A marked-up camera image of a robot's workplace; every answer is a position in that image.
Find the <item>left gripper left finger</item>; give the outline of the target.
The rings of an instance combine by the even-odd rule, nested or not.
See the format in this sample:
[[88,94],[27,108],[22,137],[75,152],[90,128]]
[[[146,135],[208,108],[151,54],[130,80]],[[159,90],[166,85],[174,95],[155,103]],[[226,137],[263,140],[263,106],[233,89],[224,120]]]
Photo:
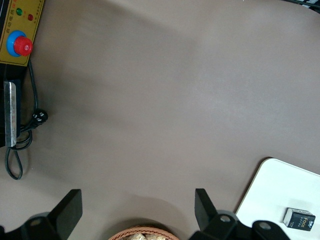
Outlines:
[[82,191],[70,190],[46,215],[29,218],[20,227],[5,232],[0,227],[2,240],[67,240],[83,215]]

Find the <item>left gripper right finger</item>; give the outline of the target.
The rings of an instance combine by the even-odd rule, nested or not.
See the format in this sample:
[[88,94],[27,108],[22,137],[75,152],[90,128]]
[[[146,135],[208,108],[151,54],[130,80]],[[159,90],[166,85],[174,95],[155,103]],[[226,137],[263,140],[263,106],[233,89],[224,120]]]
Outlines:
[[194,214],[199,230],[191,240],[288,240],[287,234],[274,222],[257,220],[251,227],[244,225],[231,211],[217,210],[207,192],[197,188]]

